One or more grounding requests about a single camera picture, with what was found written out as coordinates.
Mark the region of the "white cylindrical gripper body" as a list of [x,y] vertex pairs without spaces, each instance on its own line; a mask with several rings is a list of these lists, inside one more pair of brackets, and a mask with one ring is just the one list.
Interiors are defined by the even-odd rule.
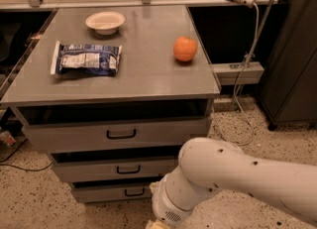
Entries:
[[171,202],[160,181],[152,182],[150,190],[152,193],[153,213],[160,222],[169,226],[176,226],[184,222],[192,214],[192,210],[181,210]]

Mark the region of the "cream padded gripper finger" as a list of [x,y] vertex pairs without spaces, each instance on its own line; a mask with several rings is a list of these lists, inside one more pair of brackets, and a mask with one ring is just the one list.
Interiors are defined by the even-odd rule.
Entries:
[[146,229],[174,229],[174,228],[159,220],[157,221],[149,220],[146,226]]

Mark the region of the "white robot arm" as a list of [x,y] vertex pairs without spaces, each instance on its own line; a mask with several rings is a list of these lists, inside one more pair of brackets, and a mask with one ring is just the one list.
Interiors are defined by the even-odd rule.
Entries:
[[317,167],[249,156],[229,142],[187,141],[178,166],[152,184],[152,209],[170,226],[222,190],[244,193],[312,226],[317,224]]

